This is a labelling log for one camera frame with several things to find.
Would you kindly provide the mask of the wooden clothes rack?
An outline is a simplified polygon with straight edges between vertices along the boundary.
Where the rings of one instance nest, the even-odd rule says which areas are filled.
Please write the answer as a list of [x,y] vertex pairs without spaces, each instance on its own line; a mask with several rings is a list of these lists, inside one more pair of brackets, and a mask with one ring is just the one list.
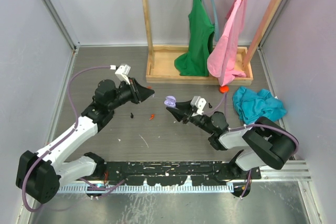
[[[236,70],[242,70],[245,78],[235,78],[231,85],[249,86],[254,79],[251,69],[251,59],[259,48],[260,43],[266,37],[266,32],[271,29],[271,23],[276,20],[287,0],[270,0],[264,16],[258,26],[254,38],[248,48],[238,47]],[[181,76],[174,67],[174,60],[187,52],[187,45],[154,45],[150,21],[149,1],[142,0],[146,37],[148,43],[148,62],[146,67],[146,81],[148,83],[172,83],[172,84],[206,84],[217,85],[214,77]]]

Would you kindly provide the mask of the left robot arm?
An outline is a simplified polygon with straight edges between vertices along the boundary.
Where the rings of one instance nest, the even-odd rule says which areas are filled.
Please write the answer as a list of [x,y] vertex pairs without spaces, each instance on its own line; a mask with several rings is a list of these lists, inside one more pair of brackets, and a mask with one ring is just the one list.
[[21,155],[16,186],[22,190],[23,200],[31,196],[45,204],[61,186],[83,177],[101,179],[106,172],[102,157],[87,152],[72,162],[67,162],[67,158],[112,120],[115,109],[127,102],[139,104],[154,93],[134,78],[121,81],[119,86],[109,79],[100,81],[92,102],[68,130],[38,151],[26,151]]

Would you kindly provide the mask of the green shirt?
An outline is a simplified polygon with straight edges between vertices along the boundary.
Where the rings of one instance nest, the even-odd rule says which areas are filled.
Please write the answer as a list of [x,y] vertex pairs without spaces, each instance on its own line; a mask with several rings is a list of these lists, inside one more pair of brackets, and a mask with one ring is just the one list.
[[212,24],[202,0],[193,0],[188,15],[190,40],[186,53],[174,61],[181,76],[209,76],[207,60],[213,49],[215,27]]

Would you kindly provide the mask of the pink shirt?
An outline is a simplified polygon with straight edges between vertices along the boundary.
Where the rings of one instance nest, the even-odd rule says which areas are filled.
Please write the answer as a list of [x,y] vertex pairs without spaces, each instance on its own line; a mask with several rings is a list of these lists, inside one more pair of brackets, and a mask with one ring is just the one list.
[[223,33],[207,60],[208,72],[218,79],[220,86],[231,83],[235,77],[246,77],[235,70],[238,39],[244,30],[248,0],[235,0],[226,15]]

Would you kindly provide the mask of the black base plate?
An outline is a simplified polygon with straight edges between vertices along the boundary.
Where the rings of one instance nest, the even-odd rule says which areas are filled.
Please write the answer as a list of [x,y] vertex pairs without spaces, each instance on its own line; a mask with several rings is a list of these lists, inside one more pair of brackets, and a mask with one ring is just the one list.
[[256,167],[246,172],[232,163],[222,161],[179,162],[107,162],[107,181],[124,180],[128,186],[182,186],[190,178],[192,186],[226,185],[234,180],[261,179]]

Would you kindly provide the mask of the teal cloth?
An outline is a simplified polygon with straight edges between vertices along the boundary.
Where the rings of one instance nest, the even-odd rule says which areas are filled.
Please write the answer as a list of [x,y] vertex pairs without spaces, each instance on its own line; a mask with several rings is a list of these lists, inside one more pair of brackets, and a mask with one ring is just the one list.
[[255,92],[246,87],[239,87],[232,101],[239,119],[245,124],[255,123],[262,116],[275,122],[287,114],[283,102],[266,89]]

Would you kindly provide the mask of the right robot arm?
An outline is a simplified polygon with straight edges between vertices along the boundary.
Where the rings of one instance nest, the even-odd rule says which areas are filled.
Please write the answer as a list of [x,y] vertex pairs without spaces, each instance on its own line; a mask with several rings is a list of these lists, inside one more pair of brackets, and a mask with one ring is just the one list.
[[208,133],[208,141],[215,150],[239,148],[228,165],[229,172],[237,179],[265,165],[280,170],[298,151],[298,140],[264,116],[253,124],[231,128],[223,112],[205,114],[205,105],[205,99],[194,97],[190,101],[168,105],[166,109],[178,122],[191,123]]

